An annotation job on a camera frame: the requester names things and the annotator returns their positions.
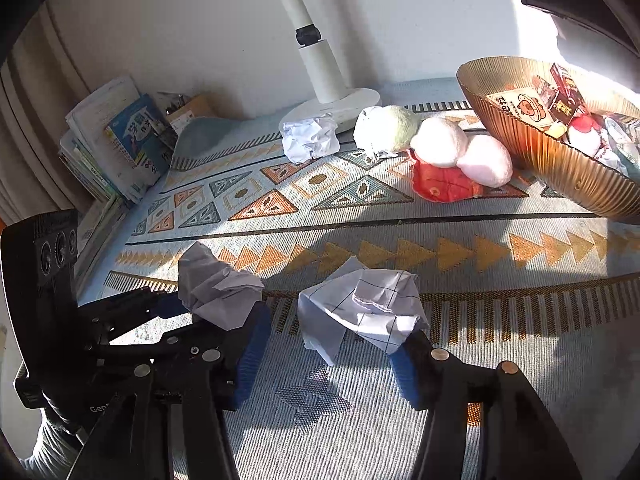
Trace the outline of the grid paper ball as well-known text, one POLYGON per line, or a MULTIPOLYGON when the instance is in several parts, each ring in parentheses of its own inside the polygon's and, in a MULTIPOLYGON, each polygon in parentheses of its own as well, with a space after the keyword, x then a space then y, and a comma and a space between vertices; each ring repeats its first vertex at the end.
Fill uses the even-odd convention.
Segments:
POLYGON ((305 348, 329 366, 348 332, 393 354, 415 330, 430 328, 416 275, 371 269, 355 257, 299 293, 297 318, 305 348))

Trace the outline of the paper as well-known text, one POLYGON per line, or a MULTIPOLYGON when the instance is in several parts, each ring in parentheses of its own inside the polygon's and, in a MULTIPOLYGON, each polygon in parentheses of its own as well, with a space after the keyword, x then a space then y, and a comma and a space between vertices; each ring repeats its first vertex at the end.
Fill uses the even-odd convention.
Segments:
POLYGON ((336 136, 337 122, 331 115, 322 115, 284 122, 280 129, 282 148, 292 164, 299 165, 340 150, 336 136))

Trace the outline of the brown long snack box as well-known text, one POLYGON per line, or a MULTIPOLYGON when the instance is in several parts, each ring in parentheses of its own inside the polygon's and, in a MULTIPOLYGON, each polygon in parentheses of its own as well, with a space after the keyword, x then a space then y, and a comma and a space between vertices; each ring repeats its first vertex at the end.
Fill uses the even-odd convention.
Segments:
POLYGON ((576 82, 563 66, 553 63, 549 76, 534 75, 532 84, 551 117, 568 126, 575 118, 588 115, 588 108, 576 82))

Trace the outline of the cardboard pen holder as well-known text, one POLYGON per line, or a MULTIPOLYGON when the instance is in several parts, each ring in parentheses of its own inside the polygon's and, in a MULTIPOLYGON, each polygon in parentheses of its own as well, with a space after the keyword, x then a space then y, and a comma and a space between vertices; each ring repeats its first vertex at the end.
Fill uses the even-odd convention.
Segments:
POLYGON ((190 99, 189 102, 186 102, 186 104, 170 112, 167 115, 167 121, 175 133, 180 136, 183 130, 196 118, 215 116, 216 114, 210 106, 208 96, 206 96, 206 94, 199 94, 195 98, 190 99))

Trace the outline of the white desk lamp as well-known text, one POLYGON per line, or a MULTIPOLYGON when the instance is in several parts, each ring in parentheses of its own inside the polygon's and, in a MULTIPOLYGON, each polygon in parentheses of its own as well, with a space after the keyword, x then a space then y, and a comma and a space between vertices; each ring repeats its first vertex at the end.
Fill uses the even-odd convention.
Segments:
POLYGON ((293 122, 329 114, 337 133, 351 129, 362 110, 381 103, 380 94, 369 88, 348 88, 329 43, 322 38, 304 0, 280 0, 293 28, 298 53, 314 89, 314 98, 299 104, 280 121, 280 131, 293 122))

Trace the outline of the orange small snack box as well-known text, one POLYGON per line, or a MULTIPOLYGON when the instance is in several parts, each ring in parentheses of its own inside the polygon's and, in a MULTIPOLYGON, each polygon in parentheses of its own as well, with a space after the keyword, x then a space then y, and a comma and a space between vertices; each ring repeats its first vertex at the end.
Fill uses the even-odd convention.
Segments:
POLYGON ((533 87, 491 93, 486 99, 527 125, 547 133, 553 139, 561 139, 567 133, 567 126, 552 118, 533 87))

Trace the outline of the patterned woven table mat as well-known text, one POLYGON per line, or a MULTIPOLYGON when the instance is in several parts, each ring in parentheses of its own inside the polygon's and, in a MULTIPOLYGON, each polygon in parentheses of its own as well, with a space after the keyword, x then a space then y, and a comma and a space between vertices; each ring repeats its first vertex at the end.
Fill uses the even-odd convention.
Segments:
POLYGON ((244 479, 405 479, 426 416, 386 354, 347 333, 334 365, 303 343, 297 297, 349 259, 413 273, 431 342, 463 362, 518 364, 586 479, 613 479, 639 445, 639 230, 519 171, 438 204, 407 155, 301 165, 276 116, 194 127, 166 177, 108 240, 85 300, 172 292, 194 243, 259 276, 271 336, 250 400, 227 417, 244 479))

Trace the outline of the white paper ball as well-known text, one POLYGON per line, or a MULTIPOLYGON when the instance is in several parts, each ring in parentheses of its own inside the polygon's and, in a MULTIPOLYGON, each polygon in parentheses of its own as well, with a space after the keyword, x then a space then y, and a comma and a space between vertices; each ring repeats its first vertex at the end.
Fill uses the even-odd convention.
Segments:
POLYGON ((237 271, 218 260, 200 242, 194 243, 178 261, 178 298, 194 315, 222 330, 242 327, 264 283, 248 271, 237 271))

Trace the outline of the hello kitty plush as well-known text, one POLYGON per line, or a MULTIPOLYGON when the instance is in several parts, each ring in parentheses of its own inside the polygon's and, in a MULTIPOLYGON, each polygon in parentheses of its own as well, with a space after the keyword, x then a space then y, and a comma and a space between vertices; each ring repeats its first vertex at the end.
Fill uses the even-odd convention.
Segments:
POLYGON ((575 116, 567 130, 568 143, 572 148, 593 159, 602 157, 605 149, 602 129, 590 115, 575 116))

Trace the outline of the stack of books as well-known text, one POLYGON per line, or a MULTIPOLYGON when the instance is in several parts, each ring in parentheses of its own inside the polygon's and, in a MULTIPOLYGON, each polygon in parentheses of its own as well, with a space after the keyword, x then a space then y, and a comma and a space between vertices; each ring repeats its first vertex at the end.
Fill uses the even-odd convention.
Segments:
POLYGON ((122 216, 166 174, 177 135, 152 96, 139 92, 129 75, 91 92, 65 121, 58 154, 102 203, 101 211, 80 226, 76 275, 81 276, 122 216))

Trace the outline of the amber ribbed glass bowl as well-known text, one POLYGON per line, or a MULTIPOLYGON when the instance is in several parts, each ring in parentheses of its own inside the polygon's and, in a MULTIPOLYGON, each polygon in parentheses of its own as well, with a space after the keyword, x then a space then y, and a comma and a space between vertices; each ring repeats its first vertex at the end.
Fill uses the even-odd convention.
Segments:
POLYGON ((547 61, 519 56, 488 56, 462 64, 457 80, 485 128, 504 144, 516 164, 532 170, 556 192, 593 214, 627 224, 639 223, 639 185, 592 157, 491 103, 491 93, 522 88, 548 72, 547 61))

